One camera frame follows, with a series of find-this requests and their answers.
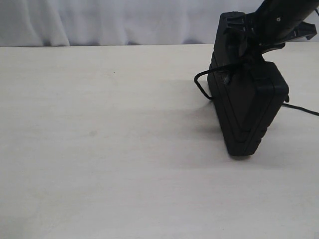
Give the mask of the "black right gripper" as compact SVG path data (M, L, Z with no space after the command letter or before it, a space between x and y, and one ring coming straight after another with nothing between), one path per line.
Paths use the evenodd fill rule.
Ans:
M284 23L280 17L262 25L256 14L226 12L223 14L224 54L263 54L282 49L286 42L299 38L312 39L317 34L314 24L304 21Z

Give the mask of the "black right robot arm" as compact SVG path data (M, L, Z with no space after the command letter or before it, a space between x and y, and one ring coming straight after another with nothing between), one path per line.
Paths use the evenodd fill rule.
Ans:
M222 14L219 34L227 46L235 41L239 56L250 51L263 54L283 48L286 42L316 36L316 26L305 19L318 7L317 0L265 0L249 14L235 11Z

